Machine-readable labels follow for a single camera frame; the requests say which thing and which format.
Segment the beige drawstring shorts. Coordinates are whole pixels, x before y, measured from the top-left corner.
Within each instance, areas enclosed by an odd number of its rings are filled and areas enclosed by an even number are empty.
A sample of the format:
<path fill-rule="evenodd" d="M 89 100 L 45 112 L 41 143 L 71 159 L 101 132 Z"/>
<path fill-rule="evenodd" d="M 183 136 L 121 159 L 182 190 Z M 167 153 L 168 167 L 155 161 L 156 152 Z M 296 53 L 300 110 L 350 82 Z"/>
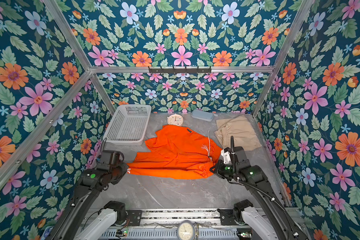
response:
<path fill-rule="evenodd" d="M 245 116 L 217 120 L 216 124 L 218 129 L 215 131 L 215 136 L 223 148 L 231 146 L 231 137 L 234 138 L 235 147 L 243 147 L 245 151 L 254 151 L 263 146 Z"/>

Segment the orange shorts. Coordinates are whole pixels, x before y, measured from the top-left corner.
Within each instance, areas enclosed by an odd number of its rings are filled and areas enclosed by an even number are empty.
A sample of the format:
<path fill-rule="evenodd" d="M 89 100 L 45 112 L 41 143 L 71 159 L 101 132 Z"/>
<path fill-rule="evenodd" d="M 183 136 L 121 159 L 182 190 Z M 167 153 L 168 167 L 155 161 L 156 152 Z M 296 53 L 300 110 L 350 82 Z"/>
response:
<path fill-rule="evenodd" d="M 189 128 L 165 125 L 156 137 L 145 141 L 149 152 L 139 152 L 128 164 L 131 175 L 172 178 L 176 180 L 206 179 L 219 160 L 222 148 L 213 140 Z"/>

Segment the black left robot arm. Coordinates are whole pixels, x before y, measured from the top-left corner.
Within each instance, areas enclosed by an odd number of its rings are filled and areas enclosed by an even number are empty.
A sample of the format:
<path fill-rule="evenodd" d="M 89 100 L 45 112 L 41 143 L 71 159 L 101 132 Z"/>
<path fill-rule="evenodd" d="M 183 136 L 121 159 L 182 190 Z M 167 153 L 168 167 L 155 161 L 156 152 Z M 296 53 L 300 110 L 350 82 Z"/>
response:
<path fill-rule="evenodd" d="M 73 196 L 47 240 L 72 240 L 88 210 L 102 191 L 116 185 L 127 173 L 128 165 L 119 151 L 104 150 L 93 169 L 85 170 L 76 183 Z"/>

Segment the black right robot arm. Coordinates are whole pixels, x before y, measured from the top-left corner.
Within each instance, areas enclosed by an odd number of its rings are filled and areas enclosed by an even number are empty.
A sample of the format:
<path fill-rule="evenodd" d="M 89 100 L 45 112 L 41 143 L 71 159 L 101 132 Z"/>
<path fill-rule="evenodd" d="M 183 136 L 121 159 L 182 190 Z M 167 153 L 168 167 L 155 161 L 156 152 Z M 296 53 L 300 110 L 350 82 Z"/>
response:
<path fill-rule="evenodd" d="M 244 223 L 261 240 L 307 240 L 308 236 L 278 200 L 271 183 L 258 165 L 251 165 L 242 147 L 225 148 L 210 171 L 229 184 L 244 186 L 260 204 L 263 217 L 253 204 L 244 200 L 234 205 L 233 216 Z"/>

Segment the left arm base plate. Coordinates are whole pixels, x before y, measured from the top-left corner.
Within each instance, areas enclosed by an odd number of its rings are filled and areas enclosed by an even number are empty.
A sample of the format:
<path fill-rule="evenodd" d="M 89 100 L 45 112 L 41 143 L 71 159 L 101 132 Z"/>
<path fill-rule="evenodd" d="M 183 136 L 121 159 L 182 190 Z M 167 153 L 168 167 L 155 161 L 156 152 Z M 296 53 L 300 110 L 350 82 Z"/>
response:
<path fill-rule="evenodd" d="M 126 210 L 121 214 L 119 220 L 122 227 L 137 227 L 140 226 L 143 211 L 141 210 Z"/>

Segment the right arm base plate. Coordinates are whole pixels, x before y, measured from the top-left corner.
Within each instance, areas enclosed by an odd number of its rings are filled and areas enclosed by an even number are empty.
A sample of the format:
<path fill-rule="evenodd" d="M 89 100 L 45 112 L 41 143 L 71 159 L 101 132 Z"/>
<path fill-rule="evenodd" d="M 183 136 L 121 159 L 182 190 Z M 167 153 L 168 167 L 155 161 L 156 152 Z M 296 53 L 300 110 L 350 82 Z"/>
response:
<path fill-rule="evenodd" d="M 222 226 L 242 226 L 244 224 L 236 220 L 233 209 L 217 209 L 217 212 L 220 214 Z"/>

